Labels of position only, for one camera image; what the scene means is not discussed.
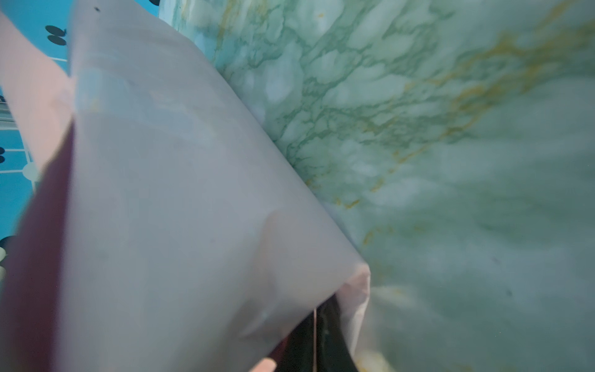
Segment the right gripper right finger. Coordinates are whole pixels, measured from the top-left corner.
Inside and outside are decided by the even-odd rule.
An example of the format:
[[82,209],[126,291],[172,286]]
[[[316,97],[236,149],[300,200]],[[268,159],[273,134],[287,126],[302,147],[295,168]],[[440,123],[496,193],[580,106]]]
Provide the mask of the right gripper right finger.
[[341,311],[336,296],[316,312],[316,370],[318,372],[358,372],[341,330]]

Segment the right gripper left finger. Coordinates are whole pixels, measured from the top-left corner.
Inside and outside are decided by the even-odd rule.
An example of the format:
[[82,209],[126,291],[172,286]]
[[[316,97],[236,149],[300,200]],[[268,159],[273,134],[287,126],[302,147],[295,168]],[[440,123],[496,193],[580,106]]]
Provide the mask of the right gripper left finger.
[[311,313],[288,336],[279,362],[281,372],[313,372],[315,365],[315,318]]

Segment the purple wrapping paper sheet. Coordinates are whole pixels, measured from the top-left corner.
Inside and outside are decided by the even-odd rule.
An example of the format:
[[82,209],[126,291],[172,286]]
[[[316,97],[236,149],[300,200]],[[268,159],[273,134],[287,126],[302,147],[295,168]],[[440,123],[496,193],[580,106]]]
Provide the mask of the purple wrapping paper sheet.
[[4,371],[248,371],[370,268],[223,77],[135,1],[76,1],[68,68],[1,17],[1,85],[41,173],[9,241]]

